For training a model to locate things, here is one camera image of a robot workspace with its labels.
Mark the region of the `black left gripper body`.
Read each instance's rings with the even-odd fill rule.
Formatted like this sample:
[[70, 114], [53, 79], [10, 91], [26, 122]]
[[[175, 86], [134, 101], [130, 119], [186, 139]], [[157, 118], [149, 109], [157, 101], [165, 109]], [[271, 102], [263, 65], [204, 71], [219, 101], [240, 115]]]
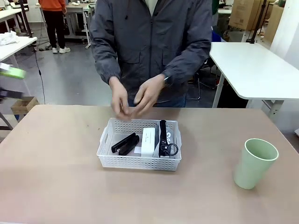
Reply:
[[11, 91], [6, 89], [0, 90], [0, 102], [2, 103], [3, 100], [7, 98], [14, 98], [14, 99], [22, 99], [23, 92], [18, 91]]

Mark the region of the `person's right hand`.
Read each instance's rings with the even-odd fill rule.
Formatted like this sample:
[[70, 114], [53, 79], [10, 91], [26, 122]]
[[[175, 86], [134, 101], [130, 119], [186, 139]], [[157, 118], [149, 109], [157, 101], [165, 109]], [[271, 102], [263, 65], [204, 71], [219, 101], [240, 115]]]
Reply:
[[112, 91], [111, 107], [116, 117], [120, 120], [129, 121], [131, 119], [131, 112], [128, 105], [127, 90], [117, 77], [109, 79], [109, 86]]

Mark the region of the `person's left hand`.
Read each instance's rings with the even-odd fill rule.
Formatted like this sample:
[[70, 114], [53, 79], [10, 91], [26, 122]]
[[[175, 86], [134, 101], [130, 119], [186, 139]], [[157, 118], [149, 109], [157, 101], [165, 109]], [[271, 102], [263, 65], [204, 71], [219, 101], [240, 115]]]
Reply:
[[146, 114], [157, 102], [159, 94], [164, 88], [164, 78], [163, 74], [159, 74], [148, 79], [140, 86], [134, 99], [133, 118]]

